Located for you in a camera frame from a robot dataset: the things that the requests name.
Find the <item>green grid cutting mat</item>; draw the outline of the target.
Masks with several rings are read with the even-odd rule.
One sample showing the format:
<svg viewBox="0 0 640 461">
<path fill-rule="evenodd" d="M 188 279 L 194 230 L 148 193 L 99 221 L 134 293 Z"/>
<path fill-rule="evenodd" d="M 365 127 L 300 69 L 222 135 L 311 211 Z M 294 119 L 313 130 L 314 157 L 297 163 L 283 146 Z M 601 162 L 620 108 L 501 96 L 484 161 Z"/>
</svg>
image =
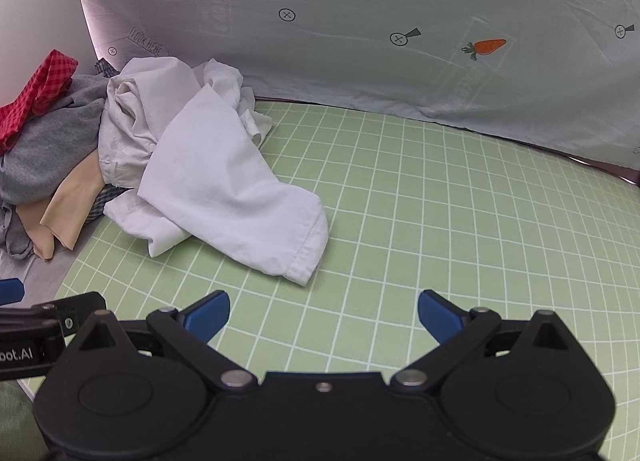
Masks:
<svg viewBox="0 0 640 461">
<path fill-rule="evenodd" d="M 268 371 L 391 374 L 434 346 L 416 316 L 432 289 L 509 319 L 555 311 L 608 380 L 605 458 L 639 455 L 639 189 L 532 148 L 382 114 L 260 103 L 273 173 L 314 192 L 330 240 L 306 287 L 196 239 L 151 257 L 103 221 L 59 296 L 98 291 L 120 318 L 214 290 L 231 318 L 214 346 Z"/>
</svg>

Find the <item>grey carrot print sheet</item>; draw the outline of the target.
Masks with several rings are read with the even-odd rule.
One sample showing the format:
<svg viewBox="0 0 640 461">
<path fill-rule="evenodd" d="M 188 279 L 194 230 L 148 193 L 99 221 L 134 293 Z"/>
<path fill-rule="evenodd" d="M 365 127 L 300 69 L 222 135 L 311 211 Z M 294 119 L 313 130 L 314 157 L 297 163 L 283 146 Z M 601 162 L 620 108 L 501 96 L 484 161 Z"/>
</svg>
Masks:
<svg viewBox="0 0 640 461">
<path fill-rule="evenodd" d="M 81 0 L 96 50 L 639 165 L 639 0 Z"/>
</svg>

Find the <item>red checked garment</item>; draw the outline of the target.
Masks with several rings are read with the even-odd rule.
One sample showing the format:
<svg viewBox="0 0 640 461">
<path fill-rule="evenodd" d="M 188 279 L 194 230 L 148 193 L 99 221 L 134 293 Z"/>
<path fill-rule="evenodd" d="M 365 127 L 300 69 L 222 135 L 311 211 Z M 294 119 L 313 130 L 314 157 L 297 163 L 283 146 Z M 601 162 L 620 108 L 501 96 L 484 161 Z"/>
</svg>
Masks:
<svg viewBox="0 0 640 461">
<path fill-rule="evenodd" d="M 10 151 L 26 122 L 41 117 L 70 88 L 78 61 L 52 50 L 12 103 L 1 107 L 1 155 Z"/>
</svg>

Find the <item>white trousers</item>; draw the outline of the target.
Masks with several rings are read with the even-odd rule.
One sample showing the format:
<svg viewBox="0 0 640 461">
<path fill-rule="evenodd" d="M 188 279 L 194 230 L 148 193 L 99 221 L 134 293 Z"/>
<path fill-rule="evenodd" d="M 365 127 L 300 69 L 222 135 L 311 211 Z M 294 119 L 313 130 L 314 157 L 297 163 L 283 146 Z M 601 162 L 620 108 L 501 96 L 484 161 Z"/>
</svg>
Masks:
<svg viewBox="0 0 640 461">
<path fill-rule="evenodd" d="M 134 58 L 107 83 L 98 156 L 122 188 L 104 213 L 157 257 L 194 236 L 306 285 L 329 240 L 320 198 L 280 182 L 259 150 L 270 117 L 238 70 L 212 59 Z"/>
</svg>

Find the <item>grey knit garment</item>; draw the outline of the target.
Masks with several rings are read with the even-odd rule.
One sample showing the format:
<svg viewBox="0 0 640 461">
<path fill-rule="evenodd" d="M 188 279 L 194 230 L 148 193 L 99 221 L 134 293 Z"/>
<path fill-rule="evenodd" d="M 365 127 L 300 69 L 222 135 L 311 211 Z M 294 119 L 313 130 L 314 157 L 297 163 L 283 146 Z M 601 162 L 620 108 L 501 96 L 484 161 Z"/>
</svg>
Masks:
<svg viewBox="0 0 640 461">
<path fill-rule="evenodd" d="M 16 207 L 53 194 L 68 173 L 96 149 L 107 80 L 77 74 L 49 112 L 30 119 L 1 157 L 1 251 L 13 259 L 34 253 Z"/>
</svg>

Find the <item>beige garment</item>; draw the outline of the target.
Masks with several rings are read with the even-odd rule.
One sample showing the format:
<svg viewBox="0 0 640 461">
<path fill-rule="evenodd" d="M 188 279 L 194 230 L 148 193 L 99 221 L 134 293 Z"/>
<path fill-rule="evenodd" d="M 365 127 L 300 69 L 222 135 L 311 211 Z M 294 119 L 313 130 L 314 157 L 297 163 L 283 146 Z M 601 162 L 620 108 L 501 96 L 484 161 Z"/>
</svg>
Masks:
<svg viewBox="0 0 640 461">
<path fill-rule="evenodd" d="M 50 261 L 58 242 L 73 251 L 103 187 L 95 150 L 72 169 L 50 199 L 17 206 L 17 216 L 32 241 L 35 255 Z"/>
</svg>

